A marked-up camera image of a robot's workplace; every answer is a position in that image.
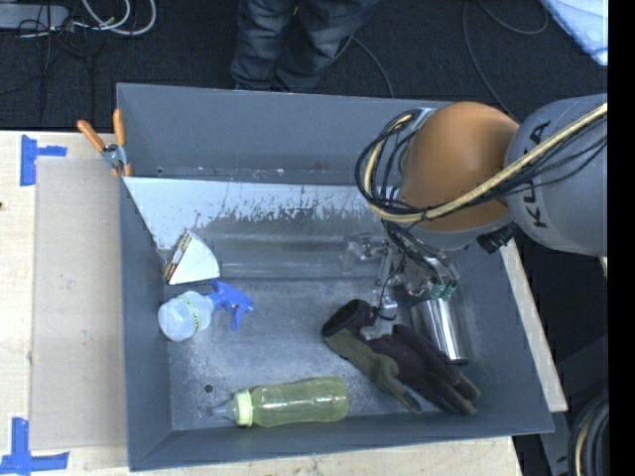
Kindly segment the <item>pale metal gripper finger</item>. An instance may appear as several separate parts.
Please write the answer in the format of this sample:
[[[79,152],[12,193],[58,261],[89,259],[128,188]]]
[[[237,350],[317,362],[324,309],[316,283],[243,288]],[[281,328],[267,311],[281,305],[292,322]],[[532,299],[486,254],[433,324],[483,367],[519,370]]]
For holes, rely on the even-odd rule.
[[[351,236],[346,242],[346,250],[353,254],[387,254],[388,241],[370,233]]]
[[[383,259],[382,255],[358,254],[346,251],[341,255],[339,268],[343,274],[375,274]]]

